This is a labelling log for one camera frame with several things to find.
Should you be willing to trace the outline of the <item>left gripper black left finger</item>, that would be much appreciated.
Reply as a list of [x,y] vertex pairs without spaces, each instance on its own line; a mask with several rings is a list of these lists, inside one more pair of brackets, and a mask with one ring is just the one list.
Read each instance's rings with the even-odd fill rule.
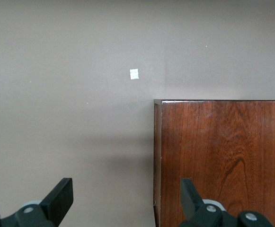
[[73,183],[63,178],[39,204],[20,208],[0,220],[1,227],[57,227],[73,204]]

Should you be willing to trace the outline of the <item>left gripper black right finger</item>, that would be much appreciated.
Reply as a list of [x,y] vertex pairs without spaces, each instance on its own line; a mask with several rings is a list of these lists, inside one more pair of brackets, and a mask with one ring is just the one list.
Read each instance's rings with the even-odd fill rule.
[[186,219],[180,227],[271,227],[273,224],[261,213],[242,211],[237,217],[230,215],[217,201],[202,199],[193,182],[183,178],[180,201]]

